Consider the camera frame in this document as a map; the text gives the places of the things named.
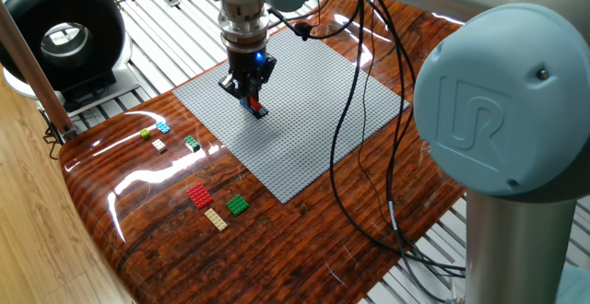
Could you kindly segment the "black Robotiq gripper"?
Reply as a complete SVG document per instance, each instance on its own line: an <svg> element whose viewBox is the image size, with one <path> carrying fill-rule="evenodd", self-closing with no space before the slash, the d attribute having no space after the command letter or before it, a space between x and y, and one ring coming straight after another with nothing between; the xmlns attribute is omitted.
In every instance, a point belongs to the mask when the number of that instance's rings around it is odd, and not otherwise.
<svg viewBox="0 0 590 304"><path fill-rule="evenodd" d="M218 85L227 93L238 99L244 107L261 109L259 91L265 84L277 63L266 48L252 53L228 51L230 74L221 78Z"/></svg>

